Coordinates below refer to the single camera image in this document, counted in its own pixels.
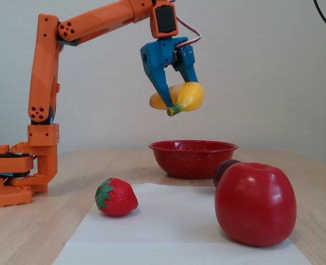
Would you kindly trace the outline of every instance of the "table surface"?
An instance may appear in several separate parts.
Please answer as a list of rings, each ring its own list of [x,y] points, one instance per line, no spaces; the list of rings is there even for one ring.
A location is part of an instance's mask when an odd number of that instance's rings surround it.
[[[326,166],[287,151],[240,151],[235,159],[282,169],[297,197],[290,239],[312,264],[326,264]],[[212,180],[167,177],[151,150],[77,151],[59,158],[47,194],[29,205],[0,208],[0,264],[52,264],[94,204],[97,187],[115,177],[131,184],[212,186]]]

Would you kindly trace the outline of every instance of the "red bowl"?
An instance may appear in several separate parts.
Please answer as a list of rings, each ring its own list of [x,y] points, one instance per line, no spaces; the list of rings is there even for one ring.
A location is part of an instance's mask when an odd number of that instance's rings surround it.
[[[231,159],[237,145],[216,141],[162,141],[150,144],[158,165],[171,177],[213,178],[220,163]]]

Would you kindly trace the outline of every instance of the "banana stem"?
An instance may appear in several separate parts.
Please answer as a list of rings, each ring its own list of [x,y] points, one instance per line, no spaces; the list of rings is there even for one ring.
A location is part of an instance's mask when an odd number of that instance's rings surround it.
[[[184,109],[183,104],[173,106],[173,107],[167,109],[167,114],[168,114],[169,117],[172,117],[172,116],[182,112],[183,109]]]

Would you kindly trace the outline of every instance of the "bowl rim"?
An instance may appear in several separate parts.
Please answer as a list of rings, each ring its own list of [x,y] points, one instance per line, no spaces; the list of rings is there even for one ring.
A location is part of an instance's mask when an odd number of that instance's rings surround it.
[[[219,150],[174,150],[174,149],[166,149],[166,148],[160,148],[154,146],[154,144],[160,144],[162,142],[212,142],[212,143],[230,145],[231,148],[219,149]],[[149,145],[149,148],[151,148],[152,150],[165,151],[165,152],[178,152],[178,153],[225,153],[225,152],[237,150],[238,146],[236,144],[232,144],[231,142],[210,141],[210,140],[169,140],[169,141],[153,142]]]

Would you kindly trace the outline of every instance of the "robotic arm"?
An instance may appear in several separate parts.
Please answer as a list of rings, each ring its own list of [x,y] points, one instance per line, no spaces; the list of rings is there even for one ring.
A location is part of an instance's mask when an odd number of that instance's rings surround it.
[[[57,174],[59,125],[54,124],[59,56],[65,45],[77,46],[130,23],[150,18],[157,41],[141,48],[144,71],[167,107],[172,107],[164,68],[172,65],[185,82],[198,82],[188,38],[178,34],[175,6],[168,0],[120,0],[60,22],[40,14],[30,81],[28,142],[0,146],[0,206],[30,203],[32,195],[46,192]],[[33,160],[38,172],[29,176]]]

